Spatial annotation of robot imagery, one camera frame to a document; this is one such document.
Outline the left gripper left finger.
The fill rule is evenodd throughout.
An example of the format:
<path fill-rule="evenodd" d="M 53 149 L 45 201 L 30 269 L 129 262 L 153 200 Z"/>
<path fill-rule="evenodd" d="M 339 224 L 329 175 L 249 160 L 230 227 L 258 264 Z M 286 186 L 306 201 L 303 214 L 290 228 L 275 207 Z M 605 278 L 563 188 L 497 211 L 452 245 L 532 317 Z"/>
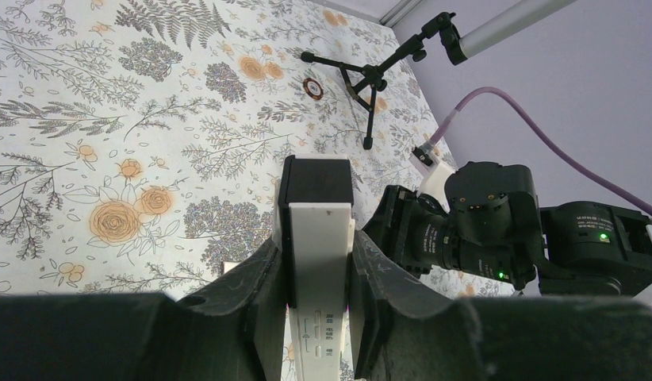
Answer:
<path fill-rule="evenodd" d="M 282 254 L 266 241 L 177 301 L 0 297 L 0 380 L 278 380 L 285 280 Z"/>

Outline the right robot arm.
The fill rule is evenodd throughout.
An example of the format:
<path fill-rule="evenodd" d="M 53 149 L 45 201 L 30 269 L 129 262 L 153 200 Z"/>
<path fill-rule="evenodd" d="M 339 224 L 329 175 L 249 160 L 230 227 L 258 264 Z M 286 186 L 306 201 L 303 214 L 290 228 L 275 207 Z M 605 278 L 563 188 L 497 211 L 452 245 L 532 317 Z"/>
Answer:
<path fill-rule="evenodd" d="M 636 296 L 652 285 L 652 221 L 599 202 L 541 207 L 523 165 L 437 166 L 388 186 L 365 233 L 415 277 L 432 267 L 544 295 Z"/>

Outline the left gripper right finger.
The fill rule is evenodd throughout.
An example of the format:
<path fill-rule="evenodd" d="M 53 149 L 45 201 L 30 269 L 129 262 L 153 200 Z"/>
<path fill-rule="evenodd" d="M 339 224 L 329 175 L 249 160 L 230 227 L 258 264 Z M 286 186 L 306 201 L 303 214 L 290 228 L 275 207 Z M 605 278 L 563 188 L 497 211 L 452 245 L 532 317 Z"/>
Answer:
<path fill-rule="evenodd" d="M 652 380 L 652 306 L 622 297 L 446 298 L 362 231 L 350 268 L 359 379 Z"/>

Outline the white remote control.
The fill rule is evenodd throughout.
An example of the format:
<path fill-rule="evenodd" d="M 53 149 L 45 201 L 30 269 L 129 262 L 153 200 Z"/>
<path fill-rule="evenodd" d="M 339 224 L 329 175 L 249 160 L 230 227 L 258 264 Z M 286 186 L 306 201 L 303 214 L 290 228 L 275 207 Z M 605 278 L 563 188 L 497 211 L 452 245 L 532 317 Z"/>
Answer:
<path fill-rule="evenodd" d="M 351 162 L 340 154 L 287 156 L 273 240 L 286 268 L 298 380 L 337 380 L 355 219 Z"/>

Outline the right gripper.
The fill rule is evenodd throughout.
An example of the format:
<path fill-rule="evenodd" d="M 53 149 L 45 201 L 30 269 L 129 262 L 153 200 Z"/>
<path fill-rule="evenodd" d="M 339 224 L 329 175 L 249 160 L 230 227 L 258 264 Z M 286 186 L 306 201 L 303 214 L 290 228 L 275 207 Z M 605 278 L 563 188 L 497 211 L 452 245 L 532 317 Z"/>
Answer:
<path fill-rule="evenodd" d="M 434 266 L 459 270 L 456 228 L 447 214 L 426 207 L 415 191 L 387 186 L 363 231 L 392 262 L 413 276 Z"/>

